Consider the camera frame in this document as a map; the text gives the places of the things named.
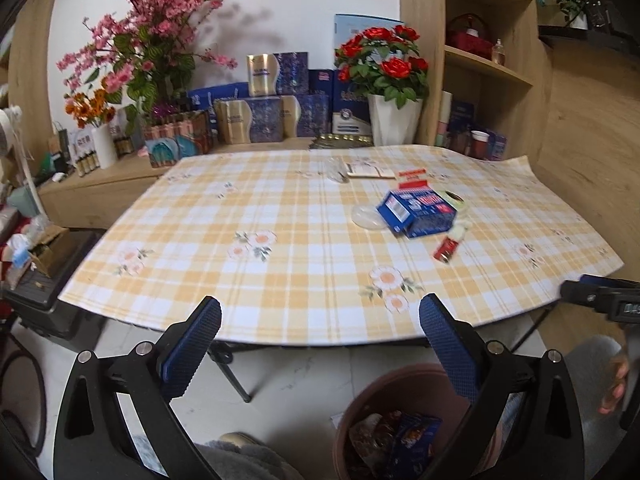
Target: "red rose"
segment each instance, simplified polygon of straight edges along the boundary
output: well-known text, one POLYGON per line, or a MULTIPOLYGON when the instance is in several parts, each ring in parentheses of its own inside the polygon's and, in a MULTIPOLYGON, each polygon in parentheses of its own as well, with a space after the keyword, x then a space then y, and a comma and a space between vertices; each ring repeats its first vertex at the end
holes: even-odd
POLYGON ((420 38, 420 35, 412 28, 405 27, 404 25, 396 25, 394 31, 401 38, 406 38, 409 41, 415 41, 420 38))
POLYGON ((426 72, 426 70, 429 68, 429 63, 427 63, 427 60, 421 57, 409 56, 409 63, 411 63, 411 66, 414 67, 415 70, 424 70, 426 72))
POLYGON ((351 77, 349 76, 349 67, 343 66, 338 72, 338 79, 343 83, 346 83, 351 77))
POLYGON ((360 46, 360 42, 362 41, 362 34, 357 34, 356 36, 354 36, 353 38, 351 38, 349 41, 347 41, 347 43, 345 43, 342 48, 346 47, 346 46, 360 46))
POLYGON ((342 48, 342 51, 344 52, 344 55, 346 57, 356 57, 359 53, 362 52, 362 47, 361 46, 345 45, 342 48))
POLYGON ((364 37, 368 40, 385 40, 389 41, 393 38, 393 33, 388 28, 371 27, 363 32, 364 37))
POLYGON ((397 57, 393 57, 389 61, 383 61, 380 63, 380 66, 387 75, 397 79, 409 77, 409 74, 411 73, 411 64, 406 61, 402 61, 402 59, 398 59, 397 57))

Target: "white flower pot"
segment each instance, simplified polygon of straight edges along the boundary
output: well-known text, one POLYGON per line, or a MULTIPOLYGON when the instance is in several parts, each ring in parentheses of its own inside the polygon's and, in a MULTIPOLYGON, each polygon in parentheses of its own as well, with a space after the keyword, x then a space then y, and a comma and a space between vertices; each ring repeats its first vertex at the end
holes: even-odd
POLYGON ((571 28, 583 28, 587 30, 589 28, 589 24, 587 22, 587 16, 584 12, 578 14, 575 19, 571 22, 571 28))
POLYGON ((407 101, 402 109, 398 110, 395 99, 386 102, 382 95, 370 95, 373 145, 395 146, 413 143, 421 110, 422 99, 418 99, 417 102, 407 101))
POLYGON ((109 131, 109 125, 103 124, 98 128, 94 128, 91 131, 91 135, 94 138, 95 154, 98 156, 100 167, 103 170, 113 166, 118 160, 118 154, 116 153, 116 147, 109 131))

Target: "tablecloth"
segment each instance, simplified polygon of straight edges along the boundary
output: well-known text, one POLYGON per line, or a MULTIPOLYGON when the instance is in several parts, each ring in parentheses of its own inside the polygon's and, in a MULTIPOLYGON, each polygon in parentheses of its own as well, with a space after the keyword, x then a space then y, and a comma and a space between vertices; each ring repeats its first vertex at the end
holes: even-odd
POLYGON ((422 335, 434 292, 475 326, 552 301, 563 280, 622 261, 530 170, 526 157, 483 162, 427 146, 227 153, 185 158, 109 229, 60 299, 164 330, 204 296, 222 305, 218 339, 339 345, 422 335), (351 222, 395 181, 324 176, 324 161, 425 167, 434 187, 470 205, 450 264, 444 235, 407 239, 351 222))

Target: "tiled floor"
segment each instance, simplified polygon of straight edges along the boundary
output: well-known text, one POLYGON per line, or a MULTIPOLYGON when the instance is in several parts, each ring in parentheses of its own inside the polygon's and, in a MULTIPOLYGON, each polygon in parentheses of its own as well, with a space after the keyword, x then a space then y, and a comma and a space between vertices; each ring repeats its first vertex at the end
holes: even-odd
MULTIPOLYGON (((512 346, 531 325, 520 316, 480 330, 483 338, 495 338, 512 346)), ((38 460, 52 479, 53 441, 58 409, 66 379, 76 355, 23 329, 16 337, 37 357, 47 390, 47 437, 38 460)), ((156 341, 159 333, 110 320, 98 343, 98 357, 128 353, 144 340, 156 341)), ((519 353, 542 355, 545 346, 537 332, 519 353)), ((335 478, 331 448, 335 430, 331 416, 343 412, 371 381, 416 362, 434 362, 431 349, 364 347, 309 350, 265 349, 237 354, 232 369, 255 399, 245 404, 218 367, 205 358, 184 397, 172 408, 194 442, 206 442, 229 431, 241 431, 267 443, 295 466, 306 480, 335 478)), ((4 407, 14 410, 35 434, 38 413, 33 373, 23 373, 26 362, 15 365, 6 378, 4 407)), ((130 400, 121 404, 132 434, 140 434, 130 400)))

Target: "red basket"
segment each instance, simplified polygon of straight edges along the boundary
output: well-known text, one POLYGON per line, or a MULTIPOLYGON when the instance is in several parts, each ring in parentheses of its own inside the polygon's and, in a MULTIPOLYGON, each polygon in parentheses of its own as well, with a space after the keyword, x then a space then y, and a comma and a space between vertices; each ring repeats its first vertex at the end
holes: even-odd
POLYGON ((460 50, 464 50, 465 52, 476 54, 476 56, 484 57, 485 59, 491 59, 491 50, 494 47, 494 44, 490 40, 491 33, 489 32, 489 27, 477 14, 461 14, 447 24, 446 44, 460 50), (466 20, 467 22, 467 26, 463 31, 453 29, 453 27, 458 24, 459 20, 466 20), (477 27, 474 27, 474 20, 481 23, 484 32, 482 36, 484 36, 484 38, 478 38, 466 33, 468 28, 478 30, 477 27))

